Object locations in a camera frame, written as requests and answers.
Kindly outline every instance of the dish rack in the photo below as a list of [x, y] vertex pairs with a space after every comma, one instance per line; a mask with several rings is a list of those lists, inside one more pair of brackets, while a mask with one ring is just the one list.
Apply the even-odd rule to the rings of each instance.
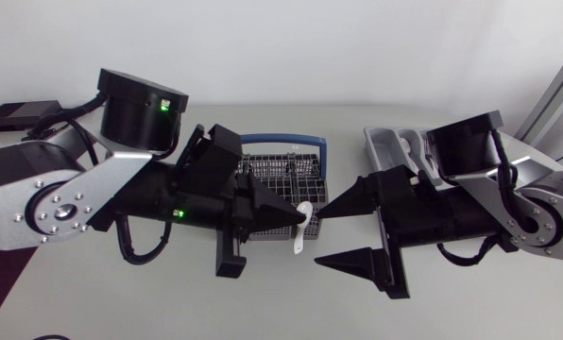
[[[319, 236], [321, 223], [315, 217], [328, 202], [326, 188], [327, 145], [320, 137], [297, 134], [247, 134], [242, 136], [242, 144], [284, 143], [314, 145], [319, 147], [317, 154], [245, 154], [238, 163], [238, 173], [251, 173], [262, 184], [278, 196], [297, 207], [300, 202], [313, 204], [313, 218], [304, 231], [305, 240], [315, 240]], [[251, 241], [288, 240], [296, 236], [297, 227], [288, 226], [250, 234]]]

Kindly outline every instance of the white plastic utensil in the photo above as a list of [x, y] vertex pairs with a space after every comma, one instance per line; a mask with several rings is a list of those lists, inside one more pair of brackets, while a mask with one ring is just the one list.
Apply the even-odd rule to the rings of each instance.
[[302, 251], [302, 241], [304, 239], [304, 230], [305, 228], [307, 228], [307, 226], [309, 225], [309, 222], [311, 222], [311, 216], [313, 215], [313, 204], [311, 204], [311, 202], [309, 201], [304, 201], [302, 203], [300, 203], [297, 206], [297, 210], [300, 213], [304, 213], [305, 215], [307, 215], [304, 219], [304, 222], [300, 223], [298, 225], [298, 230], [297, 230], [297, 237], [294, 239], [294, 253], [298, 254]]

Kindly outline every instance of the white table surface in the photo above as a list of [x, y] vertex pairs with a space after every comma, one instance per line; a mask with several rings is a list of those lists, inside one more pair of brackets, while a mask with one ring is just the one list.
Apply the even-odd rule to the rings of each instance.
[[[363, 127], [434, 128], [455, 120], [402, 107], [190, 106], [170, 162], [197, 123], [325, 137], [332, 200], [371, 172]], [[12, 136], [0, 134], [0, 143]], [[131, 228], [137, 252], [152, 248], [163, 230], [144, 219], [131, 219]], [[467, 240], [448, 249], [467, 256], [479, 245]], [[402, 300], [313, 261], [380, 246], [374, 215], [329, 219], [299, 255], [290, 241], [243, 245], [247, 266], [232, 280], [214, 275], [213, 230], [174, 226], [162, 255], [143, 266], [122, 259], [115, 230], [91, 230], [37, 250], [0, 309], [0, 339], [563, 339], [563, 261], [495, 247], [463, 268], [435, 246], [406, 248], [412, 297]]]

